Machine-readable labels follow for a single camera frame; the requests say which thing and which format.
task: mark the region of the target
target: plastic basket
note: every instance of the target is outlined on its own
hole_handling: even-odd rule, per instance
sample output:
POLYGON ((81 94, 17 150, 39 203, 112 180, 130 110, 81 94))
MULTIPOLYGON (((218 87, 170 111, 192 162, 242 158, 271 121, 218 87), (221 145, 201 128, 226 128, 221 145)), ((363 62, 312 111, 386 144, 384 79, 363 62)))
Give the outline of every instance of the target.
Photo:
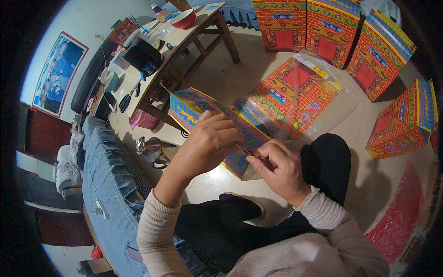
POLYGON ((131 126, 132 130, 137 126, 152 130, 158 123, 159 120, 157 118, 140 109, 136 109, 134 114, 129 118, 129 126, 131 126))

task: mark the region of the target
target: scissors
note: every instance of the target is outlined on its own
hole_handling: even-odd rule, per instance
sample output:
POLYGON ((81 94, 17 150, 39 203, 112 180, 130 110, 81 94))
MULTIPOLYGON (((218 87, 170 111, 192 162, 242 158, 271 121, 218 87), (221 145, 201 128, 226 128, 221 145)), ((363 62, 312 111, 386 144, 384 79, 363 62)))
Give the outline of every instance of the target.
MULTIPOLYGON (((251 152, 249 152, 248 150, 246 150, 244 147, 241 147, 238 144, 235 144, 243 153, 243 155, 246 156, 253 156, 251 152)), ((267 168, 269 168, 270 170, 274 171, 274 169, 276 169, 276 166, 274 166, 270 161, 269 161, 269 157, 259 157, 260 160, 263 161, 263 163, 266 165, 267 168)))
POLYGON ((252 153, 249 152, 248 150, 246 150, 245 148, 239 146, 238 144, 235 144, 235 145, 240 149, 240 151, 243 153, 243 155, 245 155, 245 156, 252 156, 252 153))

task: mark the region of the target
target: paper house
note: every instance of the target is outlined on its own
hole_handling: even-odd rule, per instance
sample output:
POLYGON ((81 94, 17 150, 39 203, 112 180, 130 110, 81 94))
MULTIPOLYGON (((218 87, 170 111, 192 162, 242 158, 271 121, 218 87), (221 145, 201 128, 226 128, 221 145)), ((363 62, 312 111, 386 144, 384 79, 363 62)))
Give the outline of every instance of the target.
POLYGON ((429 142, 438 121, 432 80, 414 84, 378 114, 366 150, 374 159, 397 156, 429 142))
POLYGON ((346 71, 374 102, 411 58, 416 47, 386 15, 372 10, 346 71))
POLYGON ((266 51, 298 52, 305 48, 304 0, 253 0, 266 51))
POLYGON ((343 69, 360 20, 355 0, 307 0, 306 49, 343 69))
POLYGON ((342 86, 328 78, 326 72, 295 54, 231 109, 271 138, 276 138, 286 118, 293 118, 286 140, 296 140, 341 91, 342 86), (298 80, 298 97, 294 80, 298 80))
MULTIPOLYGON (((234 120, 237 128, 244 136, 245 148, 248 151, 259 148, 269 140, 269 137, 241 119, 236 113, 228 109, 219 101, 194 88, 170 93, 169 100, 170 116, 189 133, 197 124, 200 115, 208 109, 225 113, 230 119, 234 120)), ((256 179, 256 173, 250 168, 245 155, 231 153, 226 157, 222 164, 241 180, 256 179)))

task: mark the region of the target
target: person's right hand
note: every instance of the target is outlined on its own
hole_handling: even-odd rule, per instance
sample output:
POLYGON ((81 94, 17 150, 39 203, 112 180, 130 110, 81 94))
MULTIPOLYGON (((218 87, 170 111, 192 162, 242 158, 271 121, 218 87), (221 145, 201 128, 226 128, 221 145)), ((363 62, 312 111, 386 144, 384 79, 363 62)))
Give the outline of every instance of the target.
POLYGON ((311 193, 311 187, 303 181, 300 154, 291 152, 276 139, 268 141, 253 154, 246 159, 268 186, 288 203, 299 207, 311 193), (263 161, 267 158, 275 169, 265 165, 263 161))

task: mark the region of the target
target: red plastic bag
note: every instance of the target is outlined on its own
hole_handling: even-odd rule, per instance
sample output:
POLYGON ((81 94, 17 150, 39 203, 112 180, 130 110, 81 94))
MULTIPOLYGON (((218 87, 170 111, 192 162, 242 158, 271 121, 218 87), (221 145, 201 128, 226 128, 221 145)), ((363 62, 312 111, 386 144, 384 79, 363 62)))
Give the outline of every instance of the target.
POLYGON ((101 252, 100 247, 96 246, 94 247, 94 249, 92 249, 91 257, 93 259, 103 258, 103 253, 101 252))

